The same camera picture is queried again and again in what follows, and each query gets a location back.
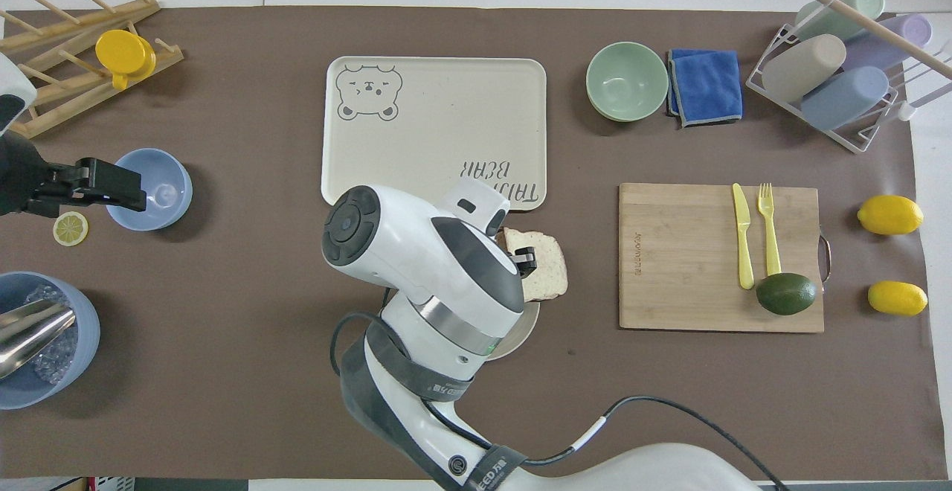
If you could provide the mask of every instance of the beige cup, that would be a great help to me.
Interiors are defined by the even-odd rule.
[[[846,45],[825,33],[810,37],[764,66],[764,89],[785,102],[797,102],[836,73],[846,60]]]

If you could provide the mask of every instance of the light blue bowl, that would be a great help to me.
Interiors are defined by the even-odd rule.
[[[58,288],[76,314],[75,325],[79,339],[76,342],[72,365],[69,365],[69,369],[56,385],[41,380],[30,362],[21,366],[16,372],[0,379],[0,409],[27,407],[65,389],[85,371],[99,347],[99,317],[95,308],[76,287],[57,278],[33,272],[0,274],[0,312],[11,311],[23,305],[27,295],[44,284]]]
[[[613,121],[638,121],[667,97],[667,68],[652,49],[622,41],[605,47],[588,64],[585,91],[599,114]]]
[[[175,156],[161,149],[136,149],[116,165],[142,176],[146,192],[145,212],[108,206],[116,223],[130,231],[155,231],[170,226],[183,216],[191,203],[191,178]]]

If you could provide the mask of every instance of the yellow knife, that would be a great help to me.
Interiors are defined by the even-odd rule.
[[[754,268],[750,264],[750,250],[747,247],[747,228],[750,227],[750,209],[747,208],[747,197],[741,185],[735,182],[731,185],[734,192],[734,214],[737,216],[737,258],[741,288],[749,290],[754,287]]]

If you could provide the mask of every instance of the cup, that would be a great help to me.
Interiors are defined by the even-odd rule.
[[[897,33],[918,47],[924,47],[932,38],[932,24],[918,13],[894,16],[880,23],[892,33]],[[881,70],[894,67],[907,60],[911,54],[874,36],[867,30],[861,31],[846,43],[846,60],[843,70],[857,67],[876,67]]]
[[[810,37],[768,61],[762,83],[774,97],[797,102],[832,77],[845,59],[846,46],[840,37],[829,33]]]
[[[130,31],[109,30],[99,36],[96,58],[112,73],[112,87],[119,91],[155,71],[152,45]]]
[[[890,79],[876,67],[854,68],[830,78],[803,97],[800,111],[816,129],[837,129],[856,121],[890,90]]]
[[[883,14],[883,9],[885,8],[885,0],[840,0],[847,6],[853,7],[854,10],[868,16],[870,19],[877,19],[878,16]],[[823,4],[813,0],[812,2],[806,4],[800,8],[799,13],[797,13],[796,24],[803,22],[810,13],[813,13],[814,10],[818,10],[819,7],[822,7]],[[859,24],[854,23],[852,20],[847,19],[842,14],[836,13],[835,10],[823,9],[823,12],[817,14],[817,16],[810,19],[809,22],[805,24],[802,28],[797,31],[797,36],[800,40],[809,39],[810,37],[820,36],[823,33],[830,33],[833,36],[840,37],[843,41],[846,41],[850,37],[856,36],[857,33],[863,30]]]

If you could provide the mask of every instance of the black cable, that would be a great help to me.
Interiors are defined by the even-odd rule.
[[[384,291],[384,300],[383,300],[383,304],[381,305],[382,309],[383,307],[385,307],[385,305],[387,305],[388,295],[390,295],[390,288],[386,288]],[[363,312],[363,311],[350,312],[350,314],[347,314],[343,318],[341,318],[341,321],[337,322],[337,326],[336,328],[334,328],[334,332],[330,336],[330,367],[334,370],[334,373],[336,373],[337,376],[341,375],[340,367],[337,366],[337,356],[336,356],[337,337],[340,335],[340,332],[344,328],[344,325],[348,324],[348,322],[354,321],[354,319],[357,319],[357,318],[366,318],[368,319],[368,321],[374,322],[374,324],[377,324],[381,328],[383,328],[384,331],[387,332],[387,336],[390,336],[391,341],[393,341],[393,343],[397,346],[397,349],[399,349],[402,354],[404,354],[405,356],[409,358],[409,354],[407,352],[407,346],[405,346],[404,343],[402,343],[400,336],[397,335],[397,332],[394,331],[394,329],[390,327],[390,325],[387,324],[387,322],[385,322],[383,318],[380,318],[378,315],[371,315],[370,312]],[[490,443],[489,441],[483,439],[482,437],[479,437],[478,434],[474,434],[470,432],[469,430],[467,430],[466,428],[459,426],[459,424],[456,424],[454,421],[450,420],[448,417],[446,417],[446,415],[443,415],[443,413],[440,413],[440,411],[438,411],[436,407],[433,406],[433,402],[431,400],[428,400],[428,399],[419,399],[419,400],[421,400],[422,404],[424,404],[426,410],[429,411],[429,414],[435,417],[436,420],[439,420],[440,423],[442,423],[443,426],[446,426],[446,428],[448,428],[451,432],[458,434],[459,437],[462,437],[463,439],[468,440],[470,443],[473,443],[476,446],[479,446],[480,448],[483,448],[485,450],[489,450],[489,448],[492,447],[492,443]],[[704,415],[701,415],[700,413],[691,409],[690,407],[687,407],[686,405],[681,405],[680,403],[673,402],[673,400],[670,400],[670,399],[664,399],[663,397],[653,397],[653,396],[647,396],[647,395],[623,397],[622,399],[619,399],[618,402],[615,402],[614,404],[612,404],[612,406],[609,407],[609,409],[606,410],[605,413],[602,413],[602,417],[604,417],[605,420],[608,421],[609,417],[611,417],[615,413],[616,410],[618,410],[620,407],[622,407],[623,405],[629,402],[662,403],[669,407],[678,409],[683,413],[687,413],[688,415],[690,415],[691,417],[694,417],[697,420],[700,420],[702,423],[707,424],[708,427],[710,427],[712,430],[720,434],[721,437],[724,437],[725,440],[728,440],[729,443],[733,444],[738,450],[741,451],[742,454],[744,454],[744,456],[747,456],[748,460],[751,460],[751,463],[754,463],[755,465],[757,465],[757,468],[759,468],[759,470],[761,470],[762,473],[764,473],[765,476],[769,478],[769,480],[773,481],[773,484],[775,485],[777,489],[781,491],[789,491],[789,488],[786,485],[784,485],[783,482],[779,478],[777,478],[775,474],[771,472],[770,469],[766,467],[766,465],[764,465],[760,460],[758,460],[758,458],[754,456],[753,453],[751,453],[751,451],[747,450],[747,447],[745,447],[744,444],[742,444],[740,440],[734,439],[734,436],[727,433],[727,431],[725,431],[724,428],[722,428],[721,426],[717,426],[717,424],[715,424],[713,421],[708,420],[707,417],[705,417]],[[551,456],[548,458],[541,458],[541,460],[525,460],[523,461],[522,464],[528,465],[528,466],[550,465],[552,463],[557,463],[557,461],[564,460],[565,458],[569,457],[575,452],[577,452],[577,450],[569,446],[567,449],[562,450],[561,452],[559,452],[558,454],[554,456]]]
[[[387,298],[390,297],[390,291],[393,290],[390,287],[384,288],[384,300],[380,302],[380,310],[383,311],[384,307],[387,306]]]
[[[565,458],[567,458],[574,452],[575,452],[575,449],[569,446],[567,449],[562,450],[555,456],[552,456],[550,458],[544,458],[544,460],[525,460],[523,461],[523,465],[528,465],[530,467],[542,467],[544,465],[551,465],[552,463],[556,463],[556,461],[564,460]]]
[[[448,419],[446,415],[443,415],[443,413],[440,413],[435,407],[433,407],[433,402],[431,402],[430,400],[428,399],[419,399],[419,400],[421,400],[422,404],[426,406],[426,410],[429,411],[429,414],[431,414],[433,417],[436,417],[436,420],[439,420],[440,423],[443,424],[443,426],[448,427],[451,432],[458,434],[458,436],[462,437],[465,440],[468,440],[470,443],[473,443],[476,446],[483,448],[483,450],[489,450],[489,448],[492,447],[492,443],[490,443],[488,440],[485,440],[482,437],[478,436],[478,434],[474,434],[472,433],[472,431],[469,431],[466,428],[459,426],[459,424],[456,424],[454,421]]]
[[[397,346],[402,354],[407,355],[407,346],[404,345],[404,342],[401,341],[400,336],[397,335],[397,332],[394,331],[390,324],[384,321],[383,318],[378,317],[378,315],[371,315],[370,312],[356,311],[348,312],[341,321],[337,322],[337,326],[334,327],[334,333],[330,336],[330,368],[334,370],[337,376],[341,375],[341,369],[337,366],[337,336],[341,334],[341,330],[344,329],[344,325],[347,325],[348,322],[354,321],[357,318],[368,319],[368,321],[374,322],[374,324],[379,325],[385,332],[387,336],[390,336],[391,341]]]
[[[758,460],[758,458],[754,456],[751,453],[751,451],[747,450],[747,447],[745,447],[744,444],[741,444],[740,440],[734,439],[734,436],[727,433],[727,431],[725,431],[724,428],[722,428],[721,426],[717,426],[717,424],[715,423],[712,423],[712,421],[708,420],[707,417],[705,417],[704,415],[701,415],[700,413],[691,409],[690,407],[681,405],[680,403],[677,403],[677,402],[673,402],[670,399],[664,399],[663,397],[629,396],[629,397],[623,397],[622,399],[618,400],[618,402],[615,402],[615,404],[611,406],[607,411],[605,411],[605,413],[602,414],[602,416],[605,417],[605,419],[607,420],[609,417],[611,417],[612,413],[614,413],[619,407],[629,402],[640,402],[641,400],[647,400],[647,402],[663,403],[664,405],[683,411],[684,413],[687,413],[691,417],[694,417],[695,419],[700,420],[702,423],[707,424],[707,426],[710,427],[712,430],[721,434],[721,437],[724,437],[724,439],[727,439],[729,443],[737,447],[737,449],[740,450],[741,453],[744,454],[744,456],[747,456],[748,460],[751,460],[752,463],[757,465],[757,468],[759,468],[762,471],[762,473],[765,474],[766,477],[770,478],[771,481],[774,482],[774,485],[777,489],[781,489],[782,491],[789,491],[789,488],[786,485],[784,485],[783,482],[780,481],[779,478],[777,478],[775,474],[773,474],[771,470],[766,467],[766,465],[764,465],[760,460]]]

